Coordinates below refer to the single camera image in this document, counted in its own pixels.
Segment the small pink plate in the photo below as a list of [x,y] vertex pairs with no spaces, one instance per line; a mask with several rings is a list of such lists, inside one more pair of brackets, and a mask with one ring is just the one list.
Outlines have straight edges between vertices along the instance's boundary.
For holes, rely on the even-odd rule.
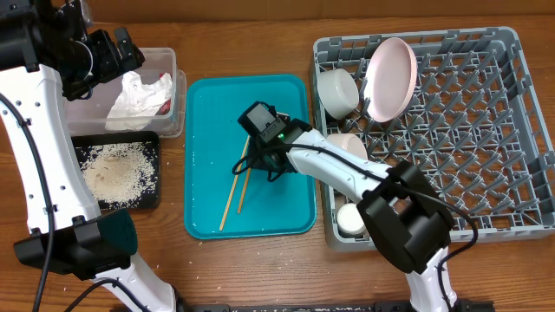
[[345,195],[354,203],[362,200],[362,194],[371,188],[372,181],[357,168],[364,169],[368,156],[362,141],[352,133],[330,134],[325,142],[330,150],[347,161],[347,164],[331,156],[330,173],[325,173],[324,183]]

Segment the grey rice bowl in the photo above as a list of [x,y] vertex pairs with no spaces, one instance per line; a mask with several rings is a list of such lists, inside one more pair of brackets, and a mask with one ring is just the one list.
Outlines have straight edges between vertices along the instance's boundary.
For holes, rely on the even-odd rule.
[[317,78],[317,93],[325,111],[340,120],[359,104],[359,91],[352,76],[342,68],[322,72]]

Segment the large pink plate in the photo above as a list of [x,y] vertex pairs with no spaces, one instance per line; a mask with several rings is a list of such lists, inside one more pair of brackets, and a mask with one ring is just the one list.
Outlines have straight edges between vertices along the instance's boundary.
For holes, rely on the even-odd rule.
[[377,122],[395,119],[408,107],[415,91],[417,61],[399,37],[381,43],[369,59],[362,95],[368,115]]

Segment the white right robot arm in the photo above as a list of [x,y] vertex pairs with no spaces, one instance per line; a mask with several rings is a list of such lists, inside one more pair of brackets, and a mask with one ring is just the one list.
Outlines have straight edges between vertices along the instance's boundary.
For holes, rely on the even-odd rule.
[[457,303],[447,273],[454,218],[412,163],[379,164],[330,143],[308,123],[257,101],[238,118],[249,152],[232,168],[286,172],[317,179],[351,200],[375,248],[405,273],[414,311],[451,311]]

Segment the white napkin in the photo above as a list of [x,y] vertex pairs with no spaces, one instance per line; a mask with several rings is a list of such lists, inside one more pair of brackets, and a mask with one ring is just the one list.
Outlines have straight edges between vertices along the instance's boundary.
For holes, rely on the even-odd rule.
[[152,84],[143,84],[134,71],[125,73],[121,80],[121,92],[111,107],[105,129],[108,131],[140,131],[155,116],[159,108],[172,95],[173,82],[169,76]]

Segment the white rice pile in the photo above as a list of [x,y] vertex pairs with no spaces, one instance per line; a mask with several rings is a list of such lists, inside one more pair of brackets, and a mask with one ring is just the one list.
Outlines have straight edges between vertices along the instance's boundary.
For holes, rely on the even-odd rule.
[[83,178],[106,210],[137,208],[156,194],[158,155],[151,141],[83,147]]

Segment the wooden chopstick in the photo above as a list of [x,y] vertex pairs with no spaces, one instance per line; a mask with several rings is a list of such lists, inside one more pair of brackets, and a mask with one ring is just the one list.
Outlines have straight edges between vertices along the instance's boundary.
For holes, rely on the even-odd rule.
[[[250,136],[247,136],[245,144],[244,144],[243,151],[241,153],[241,159],[246,155],[249,140],[250,140]],[[231,190],[229,192],[228,199],[227,199],[227,202],[226,202],[226,205],[225,205],[225,211],[223,213],[223,216],[222,216],[222,219],[221,219],[221,222],[220,222],[220,226],[219,226],[220,231],[222,231],[225,227],[225,221],[227,219],[227,215],[228,215],[231,203],[232,203],[232,199],[233,199],[233,195],[234,195],[237,183],[238,183],[238,175],[234,175],[234,179],[233,179],[233,182],[232,182],[232,187],[231,187]]]
[[246,175],[245,175],[245,181],[242,187],[242,191],[240,194],[240,199],[239,199],[239,203],[238,203],[238,209],[237,209],[237,214],[240,214],[242,212],[242,208],[245,202],[245,194],[246,194],[246,190],[249,184],[249,180],[250,180],[250,176],[251,176],[251,168],[249,168],[246,171]]

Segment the red snack wrapper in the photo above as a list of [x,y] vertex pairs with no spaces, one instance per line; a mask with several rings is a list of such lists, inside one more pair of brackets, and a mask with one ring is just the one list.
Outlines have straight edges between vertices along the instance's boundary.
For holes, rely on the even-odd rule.
[[[165,75],[169,76],[169,81],[173,81],[173,76],[169,73],[160,74],[160,79],[162,79]],[[172,96],[171,94],[169,94],[164,104],[159,108],[157,115],[167,114],[171,109],[171,105],[172,105]]]

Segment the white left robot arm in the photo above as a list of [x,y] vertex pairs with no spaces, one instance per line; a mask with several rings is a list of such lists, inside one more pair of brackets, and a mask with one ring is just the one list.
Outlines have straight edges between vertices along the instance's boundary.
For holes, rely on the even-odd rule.
[[63,104],[139,68],[128,32],[90,30],[80,1],[1,4],[1,117],[23,182],[29,236],[20,263],[104,287],[132,311],[185,311],[178,290],[142,259],[123,210],[102,214],[82,176]]

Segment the white cup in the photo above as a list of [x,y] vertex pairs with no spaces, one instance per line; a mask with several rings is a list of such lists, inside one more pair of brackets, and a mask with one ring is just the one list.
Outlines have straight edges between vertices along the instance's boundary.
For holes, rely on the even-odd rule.
[[366,227],[356,208],[356,204],[347,203],[339,208],[336,213],[338,230],[348,237],[362,236]]

